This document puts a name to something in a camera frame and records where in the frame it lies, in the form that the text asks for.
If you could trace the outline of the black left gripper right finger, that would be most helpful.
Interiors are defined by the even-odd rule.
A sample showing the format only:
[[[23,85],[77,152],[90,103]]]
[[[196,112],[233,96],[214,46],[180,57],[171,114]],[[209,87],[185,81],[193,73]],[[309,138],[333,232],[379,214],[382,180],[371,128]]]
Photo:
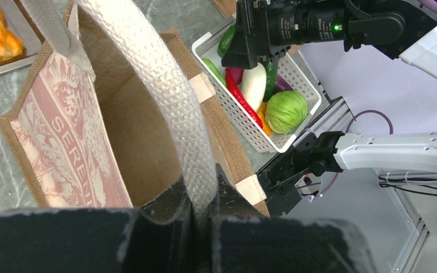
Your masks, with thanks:
[[[377,272],[366,236],[334,218],[267,218],[217,164],[211,208],[211,272]]]

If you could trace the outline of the red chili pepper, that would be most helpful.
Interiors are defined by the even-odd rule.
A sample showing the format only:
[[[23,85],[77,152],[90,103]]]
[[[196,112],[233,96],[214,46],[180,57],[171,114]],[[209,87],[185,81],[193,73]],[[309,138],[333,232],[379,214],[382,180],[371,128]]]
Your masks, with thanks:
[[[252,120],[259,126],[259,128],[263,128],[263,123],[252,107],[247,103],[245,97],[241,93],[238,85],[236,84],[232,73],[229,68],[225,69],[225,82],[228,88],[228,91],[231,95],[237,100],[237,102],[244,108],[244,110],[250,115]]]

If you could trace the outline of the burlap grocery bag pink print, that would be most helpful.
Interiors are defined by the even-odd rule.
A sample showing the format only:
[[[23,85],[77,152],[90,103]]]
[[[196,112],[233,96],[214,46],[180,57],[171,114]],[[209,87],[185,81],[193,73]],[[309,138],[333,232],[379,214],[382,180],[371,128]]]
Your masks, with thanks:
[[[268,216],[265,193],[211,76],[177,30],[156,32],[132,1],[22,1],[45,41],[13,108],[0,116],[42,207],[140,207],[184,176],[211,199],[219,164],[245,198],[233,215]]]

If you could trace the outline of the green bumpy cucumber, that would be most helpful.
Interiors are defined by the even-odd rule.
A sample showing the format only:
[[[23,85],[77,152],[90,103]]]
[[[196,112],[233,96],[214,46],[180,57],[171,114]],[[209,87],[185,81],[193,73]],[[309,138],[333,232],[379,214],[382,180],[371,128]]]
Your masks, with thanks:
[[[213,75],[217,77],[219,82],[223,84],[223,86],[226,87],[226,81],[225,78],[222,76],[220,71],[217,69],[217,67],[207,58],[203,58],[202,61],[205,63],[205,65],[209,68],[209,70],[212,72]]]

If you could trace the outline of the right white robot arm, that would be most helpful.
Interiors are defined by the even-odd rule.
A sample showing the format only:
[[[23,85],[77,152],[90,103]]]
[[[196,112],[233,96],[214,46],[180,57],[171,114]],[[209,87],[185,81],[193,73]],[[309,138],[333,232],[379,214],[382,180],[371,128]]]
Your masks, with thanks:
[[[237,1],[235,32],[223,67],[255,68],[293,45],[341,41],[372,46],[437,79],[437,1]],[[365,136],[321,133],[235,185],[253,206],[283,195],[305,174],[359,168],[437,173],[437,132]]]

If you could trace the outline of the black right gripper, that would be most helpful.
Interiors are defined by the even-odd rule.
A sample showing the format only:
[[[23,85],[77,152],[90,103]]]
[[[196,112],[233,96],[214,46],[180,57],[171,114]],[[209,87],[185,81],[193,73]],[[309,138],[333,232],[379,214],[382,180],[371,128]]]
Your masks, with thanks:
[[[255,35],[266,6],[266,1],[237,1],[224,68],[257,66]],[[272,46],[342,41],[346,52],[372,46],[390,59],[437,27],[437,14],[419,1],[271,1],[266,12]]]

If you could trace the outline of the white perforated plastic basket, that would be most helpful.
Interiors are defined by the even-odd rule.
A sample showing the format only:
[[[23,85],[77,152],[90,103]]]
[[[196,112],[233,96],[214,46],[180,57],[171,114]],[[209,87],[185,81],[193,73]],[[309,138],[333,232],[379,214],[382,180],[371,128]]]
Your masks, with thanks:
[[[225,69],[221,65],[221,57],[217,53],[217,46],[225,31],[234,23],[234,18],[230,17],[216,26],[211,31],[206,32],[202,37],[197,39],[191,47],[192,53],[197,58],[204,72],[209,76],[209,80],[218,95],[219,102],[225,110],[230,122],[235,126],[239,133],[251,144],[259,153],[280,152],[284,153],[292,145],[293,141],[299,137],[300,133],[312,122],[312,118],[319,113],[319,108],[324,105],[325,99],[321,97],[320,92],[313,86],[312,82],[306,77],[304,69],[298,66],[294,55],[286,54],[278,60],[277,74],[284,78],[287,83],[305,97],[308,106],[308,114],[301,125],[287,134],[273,132],[265,121],[265,112],[267,102],[262,102],[258,109],[258,115],[263,123],[263,128],[252,120],[250,115],[237,102],[237,100],[228,91],[227,86],[223,86],[215,75],[202,61],[203,58],[209,59],[225,77]]]

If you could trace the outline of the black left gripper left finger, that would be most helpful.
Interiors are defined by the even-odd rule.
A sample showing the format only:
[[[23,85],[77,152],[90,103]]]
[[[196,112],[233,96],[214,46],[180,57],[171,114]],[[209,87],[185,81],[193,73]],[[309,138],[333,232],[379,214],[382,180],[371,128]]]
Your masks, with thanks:
[[[193,272],[191,202],[178,180],[138,209],[0,213],[0,272]]]

